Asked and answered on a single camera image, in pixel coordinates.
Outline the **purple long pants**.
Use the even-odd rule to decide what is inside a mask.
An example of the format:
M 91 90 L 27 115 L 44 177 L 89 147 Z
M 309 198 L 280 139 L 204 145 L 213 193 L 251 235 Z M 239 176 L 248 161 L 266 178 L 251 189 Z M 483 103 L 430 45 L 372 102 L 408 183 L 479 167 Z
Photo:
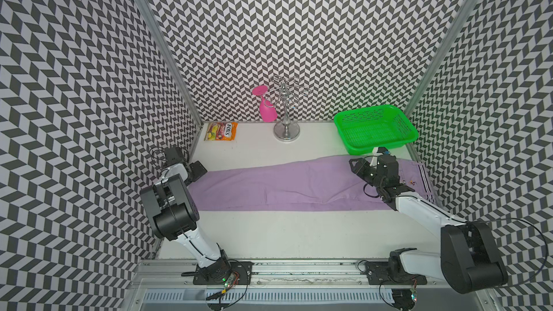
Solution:
M 200 211 L 332 212 L 385 210 L 376 189 L 356 176 L 351 156 L 210 171 L 188 187 Z

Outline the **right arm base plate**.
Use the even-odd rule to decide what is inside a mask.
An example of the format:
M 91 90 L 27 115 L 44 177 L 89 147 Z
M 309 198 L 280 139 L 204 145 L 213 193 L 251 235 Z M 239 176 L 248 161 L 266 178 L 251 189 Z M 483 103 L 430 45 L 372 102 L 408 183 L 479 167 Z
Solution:
M 371 286 L 380 285 L 381 282 L 395 286 L 424 286 L 428 284 L 425 276 L 409 274 L 398 263 L 366 261 L 363 265 L 364 274 Z

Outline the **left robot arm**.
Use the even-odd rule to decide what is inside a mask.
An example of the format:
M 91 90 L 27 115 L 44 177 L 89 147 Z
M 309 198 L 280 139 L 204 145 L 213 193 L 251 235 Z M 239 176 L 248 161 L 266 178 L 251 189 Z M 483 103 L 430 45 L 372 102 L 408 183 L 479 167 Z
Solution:
M 185 150 L 175 145 L 164 150 L 163 162 L 161 176 L 140 193 L 154 236 L 184 246 L 203 274 L 228 273 L 230 262 L 200 228 L 200 213 L 188 189 L 207 169 L 199 161 L 190 164 Z

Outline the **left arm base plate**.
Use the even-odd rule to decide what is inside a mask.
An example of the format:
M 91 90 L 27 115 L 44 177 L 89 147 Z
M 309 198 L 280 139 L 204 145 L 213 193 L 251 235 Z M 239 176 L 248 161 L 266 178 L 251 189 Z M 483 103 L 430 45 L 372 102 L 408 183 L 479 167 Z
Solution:
M 237 274 L 237 285 L 250 285 L 252 276 L 252 261 L 230 260 L 223 263 L 215 262 L 206 268 L 196 268 L 193 285 L 223 286 L 232 274 Z

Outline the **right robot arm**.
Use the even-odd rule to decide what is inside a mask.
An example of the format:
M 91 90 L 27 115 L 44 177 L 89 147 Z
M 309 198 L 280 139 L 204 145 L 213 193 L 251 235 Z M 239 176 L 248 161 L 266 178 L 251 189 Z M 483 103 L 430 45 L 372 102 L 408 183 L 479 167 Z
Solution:
M 419 278 L 445 281 L 454 291 L 467 294 L 499 287 L 508 272 L 491 228 L 448 213 L 400 180 L 399 163 L 386 148 L 377 155 L 353 158 L 351 171 L 376 189 L 376 197 L 391 210 L 402 213 L 439 240 L 437 253 L 416 248 L 390 252 L 386 274 L 398 285 Z

